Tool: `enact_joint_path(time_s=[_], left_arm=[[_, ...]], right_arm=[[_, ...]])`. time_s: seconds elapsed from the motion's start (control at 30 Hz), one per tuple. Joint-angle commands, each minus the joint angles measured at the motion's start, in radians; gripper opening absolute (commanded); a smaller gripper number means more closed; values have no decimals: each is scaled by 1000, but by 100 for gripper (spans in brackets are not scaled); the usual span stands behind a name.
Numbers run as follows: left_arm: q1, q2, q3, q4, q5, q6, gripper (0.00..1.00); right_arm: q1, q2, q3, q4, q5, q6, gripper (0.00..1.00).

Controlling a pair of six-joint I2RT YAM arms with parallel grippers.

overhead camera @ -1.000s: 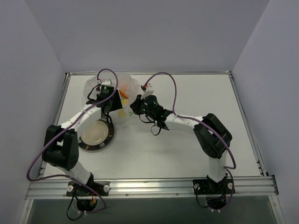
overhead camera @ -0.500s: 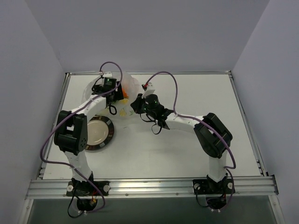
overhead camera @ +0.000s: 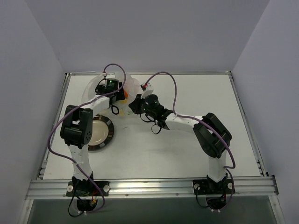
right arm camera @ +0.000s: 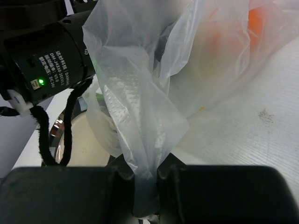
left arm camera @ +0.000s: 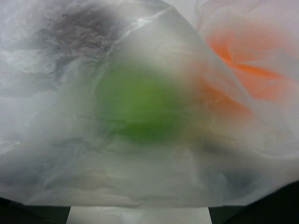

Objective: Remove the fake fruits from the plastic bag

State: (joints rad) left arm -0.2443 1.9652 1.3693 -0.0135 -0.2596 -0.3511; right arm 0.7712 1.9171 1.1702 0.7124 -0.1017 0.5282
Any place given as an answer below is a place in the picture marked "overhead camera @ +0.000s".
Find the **translucent printed plastic bag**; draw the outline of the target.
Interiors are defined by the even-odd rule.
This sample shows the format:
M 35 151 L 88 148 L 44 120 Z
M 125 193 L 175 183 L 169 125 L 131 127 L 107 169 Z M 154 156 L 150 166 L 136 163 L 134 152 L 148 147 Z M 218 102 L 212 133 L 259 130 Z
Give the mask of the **translucent printed plastic bag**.
M 94 77 L 87 84 L 82 94 L 81 103 L 91 101 L 96 96 L 95 87 L 98 85 L 98 83 L 103 84 L 105 82 L 103 79 L 104 78 L 102 74 L 100 74 Z M 120 109 L 120 115 L 130 115 L 133 112 L 129 109 L 128 105 L 135 99 L 136 95 L 141 91 L 139 81 L 131 77 L 129 74 L 126 74 L 124 90 L 127 92 L 128 98 L 116 102 L 115 106 L 117 106 Z

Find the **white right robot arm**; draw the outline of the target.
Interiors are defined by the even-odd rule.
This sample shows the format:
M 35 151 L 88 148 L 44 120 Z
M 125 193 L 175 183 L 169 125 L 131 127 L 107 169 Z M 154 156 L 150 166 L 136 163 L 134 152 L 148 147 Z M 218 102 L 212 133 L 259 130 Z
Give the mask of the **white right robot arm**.
M 202 117 L 176 115 L 172 110 L 162 106 L 155 94 L 150 94 L 145 98 L 137 94 L 128 106 L 134 114 L 145 114 L 150 117 L 150 121 L 161 129 L 195 134 L 202 150 L 208 156 L 207 186 L 209 190 L 217 193 L 224 188 L 226 151 L 232 135 L 213 113 Z

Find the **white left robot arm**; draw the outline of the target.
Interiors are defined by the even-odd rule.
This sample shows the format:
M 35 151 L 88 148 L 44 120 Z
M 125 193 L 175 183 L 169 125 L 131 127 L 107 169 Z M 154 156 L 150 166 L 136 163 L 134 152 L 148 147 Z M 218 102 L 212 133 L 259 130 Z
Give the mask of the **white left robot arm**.
M 88 196 L 94 191 L 93 171 L 89 162 L 88 144 L 93 133 L 93 118 L 115 102 L 125 99 L 123 82 L 108 78 L 96 87 L 93 98 L 81 105 L 66 107 L 60 137 L 71 153 L 73 179 L 78 183 L 78 191 Z

